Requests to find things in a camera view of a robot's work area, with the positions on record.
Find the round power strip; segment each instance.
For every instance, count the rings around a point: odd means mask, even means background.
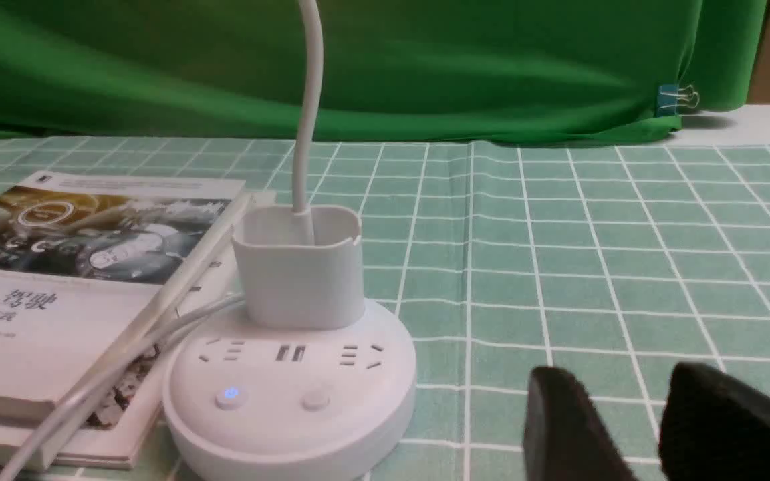
[[[266,329],[238,307],[182,342],[162,402],[206,481],[350,481],[402,438],[415,383],[412,338],[376,302],[335,331]]]

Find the green backdrop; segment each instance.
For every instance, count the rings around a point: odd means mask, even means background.
[[[640,142],[745,103],[765,0],[320,0],[319,140]],[[0,137],[294,137],[294,0],[0,0]]]

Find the power button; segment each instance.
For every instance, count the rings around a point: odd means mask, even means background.
[[[247,399],[247,397],[245,391],[240,387],[226,387],[216,393],[216,406],[226,411],[230,411],[245,404],[245,399]]]
[[[329,392],[324,389],[308,391],[302,397],[302,407],[307,411],[320,411],[326,408],[330,402]]]

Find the table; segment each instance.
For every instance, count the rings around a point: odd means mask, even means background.
[[[245,179],[290,202],[288,140],[0,140],[0,192],[39,168]],[[770,395],[770,146],[319,143],[312,202],[363,216],[366,295],[418,350],[406,438],[367,478],[523,479],[533,366],[570,369],[643,481],[672,366]],[[132,472],[196,477],[160,422]]]

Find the white cable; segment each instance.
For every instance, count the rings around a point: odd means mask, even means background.
[[[317,0],[299,0],[299,9],[302,12],[303,24],[305,24],[307,65],[305,67],[305,95],[302,98],[302,117],[299,120],[299,131],[296,134],[296,146],[293,152],[293,212],[306,217],[309,225],[307,236],[310,239],[312,238],[311,213],[309,212],[305,184],[308,178],[308,156],[311,152],[315,123],[317,123],[320,92],[323,89],[323,25],[320,23]],[[86,399],[98,389],[105,389],[106,384],[110,381],[119,378],[126,366],[129,366],[156,342],[187,325],[192,325],[192,323],[216,313],[216,311],[239,304],[242,301],[242,295],[233,295],[220,299],[220,301],[211,302],[148,333],[140,342],[116,359],[105,371],[95,375],[91,381],[63,399],[61,404],[40,423],[37,429],[34,429],[22,446],[13,453],[8,463],[0,471],[0,481],[13,481],[35,451],[50,436],[55,434],[61,424],[72,416]]]
[[[302,119],[296,134],[293,152],[293,212],[308,211],[305,188],[308,179],[308,155],[314,138],[314,124],[320,106],[320,91],[323,89],[323,25],[317,0],[299,0],[302,21],[305,24],[305,48],[307,66],[305,74],[305,97],[302,99]]]
[[[166,336],[172,335],[180,329],[186,326],[192,325],[192,323],[199,322],[205,317],[210,316],[212,313],[216,313],[231,305],[237,305],[243,301],[242,295],[229,295],[225,298],[218,299],[209,304],[202,305],[198,309],[184,314],[173,321],[162,325],[154,331],[148,333],[141,341],[137,342],[134,346],[126,350],[118,359],[115,359],[111,365],[104,369],[98,375],[95,375],[91,380],[75,390],[71,395],[67,396],[61,401],[55,410],[52,411],[49,416],[43,420],[42,423],[34,429],[31,435],[25,439],[18,450],[13,453],[12,457],[8,460],[8,463],[0,471],[0,481],[13,481],[31,456],[34,451],[37,451],[50,436],[54,435],[56,430],[62,423],[70,418],[74,411],[76,411],[88,397],[97,392],[97,389],[105,387],[109,381],[120,378],[126,366],[129,366],[138,356],[141,356],[144,351],[162,341]]]

